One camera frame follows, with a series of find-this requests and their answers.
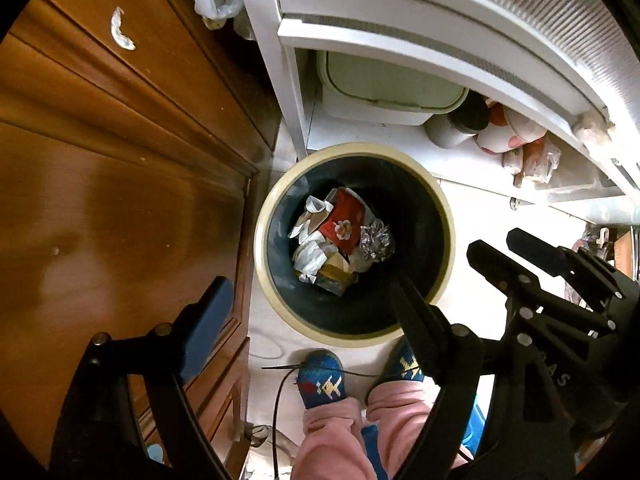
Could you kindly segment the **pink trouser right leg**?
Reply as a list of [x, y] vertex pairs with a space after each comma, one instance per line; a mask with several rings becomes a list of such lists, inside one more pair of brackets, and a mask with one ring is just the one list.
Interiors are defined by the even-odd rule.
[[378, 426], [378, 455], [393, 479], [408, 457], [432, 406], [416, 380], [394, 380], [375, 386], [367, 400], [367, 419]]

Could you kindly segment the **grey plastic cup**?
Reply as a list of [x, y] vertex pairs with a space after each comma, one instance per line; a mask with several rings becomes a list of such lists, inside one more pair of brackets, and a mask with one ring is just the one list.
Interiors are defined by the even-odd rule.
[[470, 90], [464, 101], [448, 114], [434, 115], [424, 124], [427, 137], [439, 148], [455, 148], [489, 125], [484, 96]]

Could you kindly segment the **blue slipper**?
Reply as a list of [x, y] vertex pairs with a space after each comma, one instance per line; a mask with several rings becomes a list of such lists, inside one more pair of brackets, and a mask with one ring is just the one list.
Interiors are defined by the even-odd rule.
[[424, 374], [406, 337], [400, 338], [390, 352], [381, 378], [383, 382], [424, 382]]
[[314, 350], [303, 360], [296, 386], [306, 410], [346, 398], [345, 374], [340, 359], [329, 350]]

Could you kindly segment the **silver foil wrapper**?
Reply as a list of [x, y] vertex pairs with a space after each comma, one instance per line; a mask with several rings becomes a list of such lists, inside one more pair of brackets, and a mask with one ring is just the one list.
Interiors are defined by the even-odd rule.
[[366, 226], [360, 226], [359, 249], [364, 260], [381, 262], [393, 251], [393, 240], [386, 224], [374, 219]]

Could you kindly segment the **left blue slipper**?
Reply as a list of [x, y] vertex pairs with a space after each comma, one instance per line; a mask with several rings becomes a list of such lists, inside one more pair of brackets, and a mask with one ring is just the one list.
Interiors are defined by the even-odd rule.
[[345, 374], [340, 359], [329, 350], [314, 350], [303, 360], [296, 386], [306, 410], [346, 398]]

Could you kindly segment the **white red dotted mug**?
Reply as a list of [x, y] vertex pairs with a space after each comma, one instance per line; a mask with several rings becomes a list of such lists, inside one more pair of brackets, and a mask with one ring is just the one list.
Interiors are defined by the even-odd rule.
[[542, 138], [547, 133], [544, 126], [528, 117], [495, 104], [489, 109], [488, 126], [477, 133], [475, 142], [489, 154], [503, 154]]

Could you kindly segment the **cream yellow cardboard box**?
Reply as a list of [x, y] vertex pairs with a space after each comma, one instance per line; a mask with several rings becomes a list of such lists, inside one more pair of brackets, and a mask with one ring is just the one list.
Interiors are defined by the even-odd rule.
[[352, 272], [349, 262], [337, 252], [329, 257], [319, 270], [316, 284], [327, 292], [342, 296], [354, 281], [356, 274]]

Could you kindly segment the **pink trouser left leg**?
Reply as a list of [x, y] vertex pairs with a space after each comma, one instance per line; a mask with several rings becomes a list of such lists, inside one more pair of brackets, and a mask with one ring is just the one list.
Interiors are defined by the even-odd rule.
[[360, 402], [355, 398], [307, 410], [304, 440], [292, 479], [376, 479], [361, 435]]

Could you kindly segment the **cream rimmed dark trash bin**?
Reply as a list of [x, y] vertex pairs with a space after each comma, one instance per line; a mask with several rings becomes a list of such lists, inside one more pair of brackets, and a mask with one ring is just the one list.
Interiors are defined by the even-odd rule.
[[[288, 237], [308, 196], [346, 186], [390, 229], [390, 258], [336, 296], [294, 273]], [[363, 348], [398, 338], [392, 305], [398, 278], [436, 304], [454, 266], [454, 222], [442, 189], [408, 155], [389, 146], [346, 143], [307, 156], [273, 185], [254, 235], [258, 283], [268, 304], [297, 333], [329, 346]]]

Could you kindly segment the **red snack packet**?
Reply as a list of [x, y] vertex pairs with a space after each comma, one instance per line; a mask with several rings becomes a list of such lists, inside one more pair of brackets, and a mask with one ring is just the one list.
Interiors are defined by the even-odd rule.
[[344, 188], [336, 190], [332, 204], [333, 209], [319, 231], [340, 252], [349, 256], [358, 246], [366, 207]]

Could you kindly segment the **right blue slipper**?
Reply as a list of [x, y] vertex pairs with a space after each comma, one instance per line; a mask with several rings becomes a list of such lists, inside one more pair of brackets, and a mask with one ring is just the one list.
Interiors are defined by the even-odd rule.
[[383, 382], [424, 382], [424, 374], [406, 337], [400, 338], [390, 352], [381, 378]]

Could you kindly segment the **white green lidded box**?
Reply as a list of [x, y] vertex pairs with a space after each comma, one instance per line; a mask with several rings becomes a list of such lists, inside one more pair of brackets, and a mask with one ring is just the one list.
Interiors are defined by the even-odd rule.
[[420, 126], [457, 108], [469, 89], [432, 74], [374, 58], [317, 53], [326, 114], [357, 122]]

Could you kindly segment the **pink trouser leg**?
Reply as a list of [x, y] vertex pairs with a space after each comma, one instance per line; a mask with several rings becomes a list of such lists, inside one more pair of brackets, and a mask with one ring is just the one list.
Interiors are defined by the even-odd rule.
[[376, 479], [361, 435], [360, 402], [355, 398], [307, 410], [304, 440], [292, 479]]
[[394, 380], [375, 386], [367, 400], [367, 419], [378, 426], [378, 455], [393, 479], [408, 457], [432, 406], [416, 380]]

